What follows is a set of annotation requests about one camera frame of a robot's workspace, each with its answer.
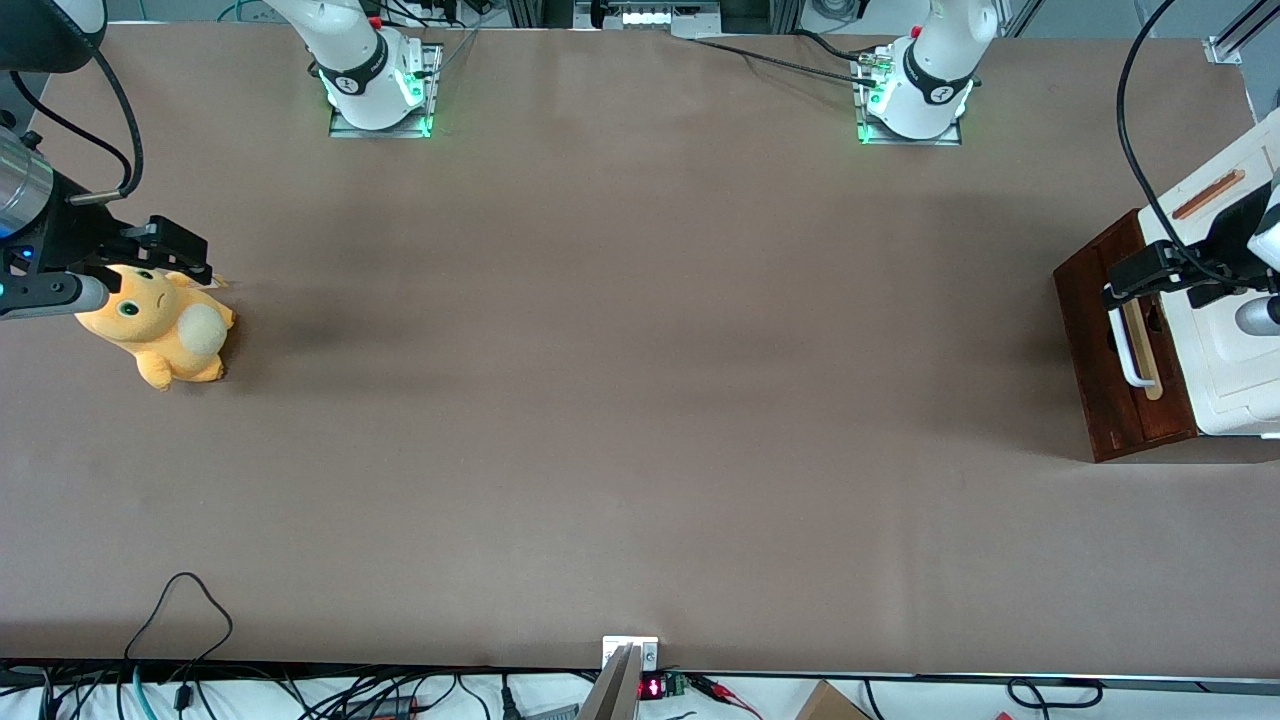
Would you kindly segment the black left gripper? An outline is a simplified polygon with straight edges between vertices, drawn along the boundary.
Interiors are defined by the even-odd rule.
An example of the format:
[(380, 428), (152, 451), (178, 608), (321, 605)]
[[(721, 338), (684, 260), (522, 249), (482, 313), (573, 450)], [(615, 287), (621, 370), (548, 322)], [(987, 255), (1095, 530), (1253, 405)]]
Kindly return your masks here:
[(1105, 306), (1124, 306), (1157, 293), (1187, 291), (1193, 307), (1206, 307), (1245, 291), (1277, 293), (1277, 261), (1253, 252), (1249, 242), (1277, 229), (1277, 184), (1249, 192), (1220, 211), (1207, 236), (1188, 247), (1188, 261), (1170, 241), (1157, 241), (1110, 268)]

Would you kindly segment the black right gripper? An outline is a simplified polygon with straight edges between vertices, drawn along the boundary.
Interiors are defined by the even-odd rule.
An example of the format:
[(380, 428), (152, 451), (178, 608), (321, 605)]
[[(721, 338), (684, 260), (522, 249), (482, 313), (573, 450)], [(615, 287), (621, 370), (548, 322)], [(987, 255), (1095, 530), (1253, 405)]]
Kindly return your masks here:
[(209, 242), (161, 215), (141, 225), (115, 219), (102, 205), (76, 206), (68, 201), (82, 187), (54, 176), (41, 192), (26, 190), (15, 211), (3, 210), (3, 272), (29, 275), (42, 272), (82, 272), (95, 266), (109, 287), (165, 281), (175, 287), (214, 287)]

